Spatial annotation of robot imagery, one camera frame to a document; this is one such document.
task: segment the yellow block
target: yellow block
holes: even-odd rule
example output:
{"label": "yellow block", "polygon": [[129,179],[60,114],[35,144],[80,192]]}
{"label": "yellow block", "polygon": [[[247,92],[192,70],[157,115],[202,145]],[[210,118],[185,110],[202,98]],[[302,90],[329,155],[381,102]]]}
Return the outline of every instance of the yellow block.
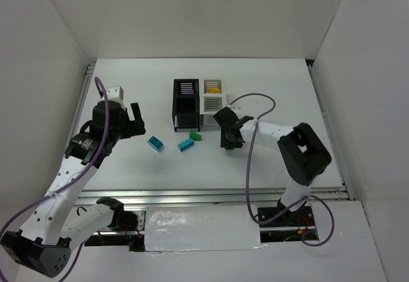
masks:
{"label": "yellow block", "polygon": [[209,88],[209,93],[222,93],[222,91],[218,88]]}

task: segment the blue block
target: blue block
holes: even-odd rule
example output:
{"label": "blue block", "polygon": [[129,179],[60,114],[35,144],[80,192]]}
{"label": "blue block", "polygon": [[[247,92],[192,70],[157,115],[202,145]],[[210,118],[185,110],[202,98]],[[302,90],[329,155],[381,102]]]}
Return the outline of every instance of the blue block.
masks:
{"label": "blue block", "polygon": [[179,144],[179,150],[181,152],[185,151],[187,148],[190,148],[192,145],[194,145],[194,141],[192,138],[186,139],[184,142]]}
{"label": "blue block", "polygon": [[150,137],[150,139],[148,140],[148,144],[157,152],[159,152],[164,147],[164,144],[155,136]]}

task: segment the green block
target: green block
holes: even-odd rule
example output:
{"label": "green block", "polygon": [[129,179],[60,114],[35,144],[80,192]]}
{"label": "green block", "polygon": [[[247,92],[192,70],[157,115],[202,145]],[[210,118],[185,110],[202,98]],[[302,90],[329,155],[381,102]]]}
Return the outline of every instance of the green block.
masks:
{"label": "green block", "polygon": [[194,141],[202,140],[202,136],[196,132],[190,132],[189,137],[192,138]]}

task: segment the white wall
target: white wall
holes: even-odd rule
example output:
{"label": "white wall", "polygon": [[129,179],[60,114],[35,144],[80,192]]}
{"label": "white wall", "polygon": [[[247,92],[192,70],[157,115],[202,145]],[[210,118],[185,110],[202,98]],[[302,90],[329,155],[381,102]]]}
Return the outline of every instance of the white wall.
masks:
{"label": "white wall", "polygon": [[97,58],[315,58],[339,0],[51,0]]}
{"label": "white wall", "polygon": [[0,0],[0,207],[43,195],[61,162],[86,58],[48,0]]}
{"label": "white wall", "polygon": [[314,74],[389,281],[407,275],[409,0],[342,0]]}

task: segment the purple cable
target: purple cable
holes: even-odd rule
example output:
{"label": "purple cable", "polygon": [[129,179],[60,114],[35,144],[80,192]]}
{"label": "purple cable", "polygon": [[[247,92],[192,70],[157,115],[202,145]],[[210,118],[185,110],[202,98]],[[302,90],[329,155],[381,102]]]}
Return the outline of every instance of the purple cable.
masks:
{"label": "purple cable", "polygon": [[[72,181],[72,182],[62,186],[58,190],[56,190],[55,191],[56,194],[59,194],[60,192],[64,191],[65,189],[71,187],[73,184],[77,183],[88,172],[88,170],[91,169],[91,167],[94,165],[95,161],[98,159],[98,156],[101,154],[102,148],[104,147],[105,141],[107,140],[108,128],[109,128],[109,101],[108,101],[108,96],[107,96],[107,92],[105,90],[104,84],[102,84],[102,81],[98,77],[95,77],[95,84],[96,84],[96,88],[97,88],[98,92],[102,92],[102,95],[104,96],[104,101],[105,101],[105,127],[104,127],[104,133],[102,135],[101,143],[100,143],[100,145],[98,147],[98,150],[95,152],[94,157],[91,159],[91,161],[86,166],[86,168],[77,176],[77,178],[75,178],[74,181]],[[0,239],[3,237],[3,234],[5,233],[6,229],[9,227],[9,225],[11,225],[11,223],[14,220],[16,220],[16,218],[18,218],[18,216],[20,216],[21,214],[27,212],[30,208],[33,208],[36,205],[39,205],[39,204],[43,203],[44,201],[47,201],[48,199],[51,199],[51,197],[50,196],[44,196],[44,197],[40,198],[39,200],[36,200],[36,201],[30,203],[29,205],[27,205],[23,209],[19,210],[15,215],[13,215],[4,224],[4,226],[1,228],[1,230],[0,230]],[[72,263],[71,268],[68,270],[67,273],[71,272],[71,270],[73,269],[75,263],[77,262],[77,259],[78,259],[79,253],[81,251],[81,248],[78,248],[78,252],[77,252],[77,255],[75,256],[74,262]],[[65,280],[66,276],[67,276],[67,274],[63,277],[63,279],[59,280],[59,282],[63,282]],[[8,282],[8,280],[4,276],[1,269],[0,269],[0,279],[1,279],[2,282]]]}
{"label": "purple cable", "polygon": [[304,233],[302,234],[302,236],[301,236],[301,241],[302,241],[305,245],[310,246],[310,247],[319,247],[319,246],[322,246],[322,245],[326,244],[326,243],[331,239],[332,235],[334,234],[335,219],[334,219],[334,215],[332,214],[331,209],[328,207],[328,205],[327,205],[321,198],[319,198],[319,197],[317,197],[317,196],[314,196],[314,195],[305,196],[305,197],[303,197],[303,198],[297,200],[296,202],[290,204],[288,207],[284,208],[283,210],[281,210],[280,212],[278,212],[277,214],[275,214],[273,217],[271,217],[270,219],[268,219],[268,220],[266,220],[266,221],[258,221],[258,220],[256,219],[256,216],[254,216],[254,214],[253,214],[253,212],[252,212],[252,210],[251,210],[251,203],[250,203],[250,170],[251,170],[251,157],[252,157],[252,154],[253,154],[254,144],[256,143],[256,135],[257,135],[257,131],[258,131],[258,120],[260,120],[260,119],[261,119],[262,117],[264,117],[266,114],[271,113],[271,112],[275,109],[275,107],[276,107],[275,100],[274,100],[272,97],[270,97],[270,96],[268,96],[268,95],[265,95],[265,94],[263,94],[263,93],[248,93],[248,94],[246,94],[246,95],[242,95],[242,96],[240,96],[240,97],[234,99],[234,100],[230,103],[230,105],[234,104],[235,102],[237,102],[237,101],[240,100],[241,98],[249,97],[249,96],[251,96],[251,95],[258,95],[258,96],[261,96],[261,97],[265,97],[265,98],[270,99],[270,100],[273,102],[273,107],[271,107],[268,111],[265,111],[264,113],[262,113],[261,115],[259,115],[259,116],[257,117],[257,121],[256,121],[256,124],[255,124],[255,127],[254,127],[254,132],[253,132],[253,135],[252,135],[252,138],[251,138],[251,142],[250,142],[249,155],[248,155],[248,157],[247,157],[247,169],[246,169],[246,173],[245,173],[245,200],[246,200],[247,210],[249,211],[250,217],[251,217],[251,219],[252,219],[255,223],[257,223],[257,224],[260,224],[260,225],[268,224],[268,223],[271,223],[272,221],[275,221],[277,218],[279,218],[279,217],[282,216],[284,213],[286,213],[287,211],[289,211],[289,210],[290,210],[292,207],[294,207],[295,205],[297,205],[297,204],[299,204],[299,203],[301,203],[301,202],[306,201],[306,200],[308,199],[308,197],[312,197],[312,198],[318,200],[319,202],[321,202],[321,203],[325,206],[325,208],[328,210],[328,213],[330,214],[330,217],[331,217],[331,230],[330,230],[330,233],[329,233],[328,237],[327,237],[325,240],[323,240],[322,242],[319,242],[319,243],[317,243],[317,244],[310,244],[310,243],[308,243],[308,242],[306,242],[306,241],[304,240],[305,236],[306,236],[308,233],[313,232],[314,230],[309,230],[309,231],[304,232]]}

